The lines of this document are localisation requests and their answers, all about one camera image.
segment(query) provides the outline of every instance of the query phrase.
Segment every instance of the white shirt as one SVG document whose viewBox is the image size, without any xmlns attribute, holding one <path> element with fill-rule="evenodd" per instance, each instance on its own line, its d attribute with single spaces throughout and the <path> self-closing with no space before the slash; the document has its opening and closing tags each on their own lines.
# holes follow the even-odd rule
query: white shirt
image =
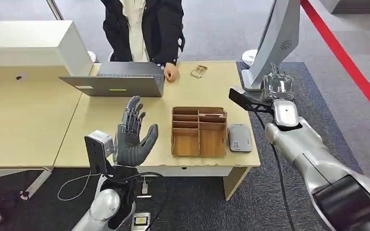
<svg viewBox="0 0 370 231">
<path fill-rule="evenodd" d="M 134 62 L 149 62 L 142 29 L 145 0 L 119 1 L 122 4 L 122 14 L 128 20 L 132 60 Z"/>
</svg>

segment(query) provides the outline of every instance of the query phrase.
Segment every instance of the black wire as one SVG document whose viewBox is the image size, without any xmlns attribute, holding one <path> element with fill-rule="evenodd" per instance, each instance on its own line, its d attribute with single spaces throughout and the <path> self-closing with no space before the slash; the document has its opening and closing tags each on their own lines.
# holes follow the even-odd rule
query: black wire
<svg viewBox="0 0 370 231">
<path fill-rule="evenodd" d="M 158 216 L 160 215 L 160 213 L 162 212 L 162 210 L 164 209 L 165 207 L 165 204 L 167 203 L 168 201 L 168 198 L 170 197 L 170 186 L 168 184 L 168 180 L 161 174 L 157 173 L 157 172 L 143 172 L 143 173 L 138 173 L 138 174 L 134 174 L 132 176 L 129 176 L 129 177 L 124 177 L 124 178 L 121 178 L 121 179 L 114 179 L 112 177 L 109 177 L 107 175 L 105 175 L 105 177 L 113 182 L 116 182 L 116 183 L 121 183 L 122 181 L 126 181 L 126 180 L 131 180 L 133 178 L 136 178 L 136 177 L 141 177 L 141 176 L 145 176 L 145 175 L 154 175 L 154 176 L 157 176 L 157 177 L 161 177 L 164 179 L 165 181 L 165 184 L 166 184 L 166 187 L 167 187 L 167 194 L 165 196 L 165 199 L 164 201 L 162 202 L 162 205 L 161 207 L 159 208 L 157 214 L 155 215 L 154 219 L 152 219 L 152 221 L 149 223 L 149 226 L 148 228 L 145 230 L 145 231 L 149 231 L 149 229 L 152 227 L 152 225 L 155 223 L 155 221 L 158 219 Z"/>
<path fill-rule="evenodd" d="M 264 130 L 265 126 L 264 126 L 264 123 L 262 121 L 262 118 L 260 118 L 259 114 L 255 110 L 253 110 L 253 112 L 256 115 L 257 119 L 259 120 L 259 122 L 262 125 L 262 128 Z M 273 149 L 273 152 L 274 152 L 274 155 L 275 155 L 275 159 L 276 159 L 276 163 L 277 163 L 278 176 L 280 177 L 281 194 L 283 195 L 283 201 L 284 201 L 284 206 L 286 208 L 287 217 L 289 218 L 289 223 L 290 223 L 290 226 L 291 226 L 291 230 L 295 231 L 296 229 L 294 228 L 294 223 L 293 223 L 293 220 L 291 219 L 289 205 L 287 204 L 287 197 L 286 197 L 286 191 L 284 189 L 284 181 L 283 181 L 283 174 L 281 172 L 280 161 L 278 159 L 277 152 L 276 152 L 276 149 L 275 149 L 274 145 L 273 144 L 270 144 L 270 145 L 272 146 L 272 149 Z"/>
</svg>

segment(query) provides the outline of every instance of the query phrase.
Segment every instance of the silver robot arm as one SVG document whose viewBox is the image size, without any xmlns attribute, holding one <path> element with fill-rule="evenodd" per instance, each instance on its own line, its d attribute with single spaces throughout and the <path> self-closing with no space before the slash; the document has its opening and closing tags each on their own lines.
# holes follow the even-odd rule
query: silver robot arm
<svg viewBox="0 0 370 231">
<path fill-rule="evenodd" d="M 262 100 L 231 89 L 229 98 L 247 111 L 270 113 L 267 139 L 304 179 L 321 224 L 331 231 L 370 231 L 370 179 L 339 162 L 320 135 L 298 116 L 292 79 L 278 67 L 264 77 Z"/>
<path fill-rule="evenodd" d="M 101 131 L 84 137 L 90 168 L 101 173 L 90 209 L 73 231 L 115 231 L 135 212 L 136 166 L 142 164 L 158 138 L 158 126 L 153 124 L 140 140 L 145 112 L 140 97 L 132 97 L 118 124 L 115 141 Z M 113 155 L 114 166 L 107 157 Z"/>
</svg>

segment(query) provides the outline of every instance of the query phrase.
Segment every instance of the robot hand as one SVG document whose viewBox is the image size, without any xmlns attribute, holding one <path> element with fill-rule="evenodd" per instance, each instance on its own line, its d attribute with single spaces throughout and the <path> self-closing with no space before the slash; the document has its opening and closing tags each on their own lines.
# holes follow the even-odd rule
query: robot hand
<svg viewBox="0 0 370 231">
<path fill-rule="evenodd" d="M 114 141 L 114 163 L 135 167 L 142 164 L 158 138 L 158 125 L 149 127 L 147 135 L 140 141 L 141 123 L 145 112 L 140 113 L 143 104 L 139 96 L 133 96 L 123 113 L 121 124 L 117 127 Z"/>
</svg>

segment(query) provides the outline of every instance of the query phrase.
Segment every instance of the person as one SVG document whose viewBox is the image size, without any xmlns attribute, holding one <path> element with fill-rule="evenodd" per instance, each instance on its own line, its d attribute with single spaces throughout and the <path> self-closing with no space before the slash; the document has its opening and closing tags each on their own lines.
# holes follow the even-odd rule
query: person
<svg viewBox="0 0 370 231">
<path fill-rule="evenodd" d="M 176 61 L 183 49 L 181 0 L 101 0 L 106 7 L 103 30 L 113 53 L 111 62 L 154 62 L 168 81 L 179 77 Z"/>
</svg>

